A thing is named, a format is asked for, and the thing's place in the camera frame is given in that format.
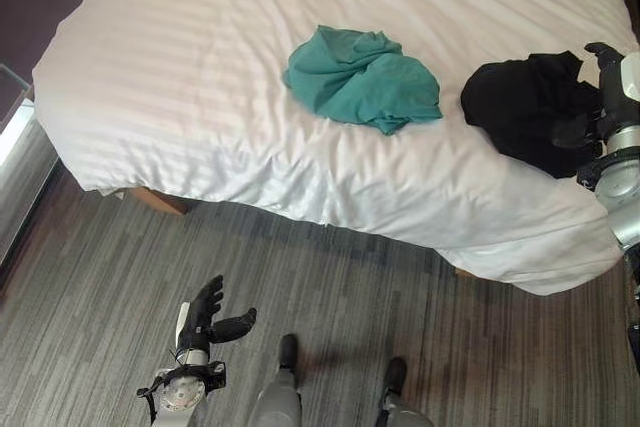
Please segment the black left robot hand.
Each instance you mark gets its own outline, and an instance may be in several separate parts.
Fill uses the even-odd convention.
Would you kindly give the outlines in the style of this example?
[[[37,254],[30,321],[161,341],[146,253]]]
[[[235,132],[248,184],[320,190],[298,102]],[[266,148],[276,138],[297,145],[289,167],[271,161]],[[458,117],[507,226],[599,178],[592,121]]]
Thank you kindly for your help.
[[[223,296],[223,276],[217,275],[190,302],[185,323],[178,331],[178,355],[191,350],[209,353],[211,344],[235,341],[251,331],[257,320],[255,308],[241,316],[213,321],[214,315],[221,310]]]

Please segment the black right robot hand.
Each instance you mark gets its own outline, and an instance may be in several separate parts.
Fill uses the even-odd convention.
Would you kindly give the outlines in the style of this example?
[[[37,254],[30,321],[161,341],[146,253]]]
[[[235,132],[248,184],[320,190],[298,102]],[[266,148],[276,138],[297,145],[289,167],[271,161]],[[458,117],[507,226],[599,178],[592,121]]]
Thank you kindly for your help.
[[[551,141],[574,149],[601,141],[606,152],[639,146],[639,52],[623,55],[603,42],[584,49],[597,59],[600,106],[590,113],[556,122]]]

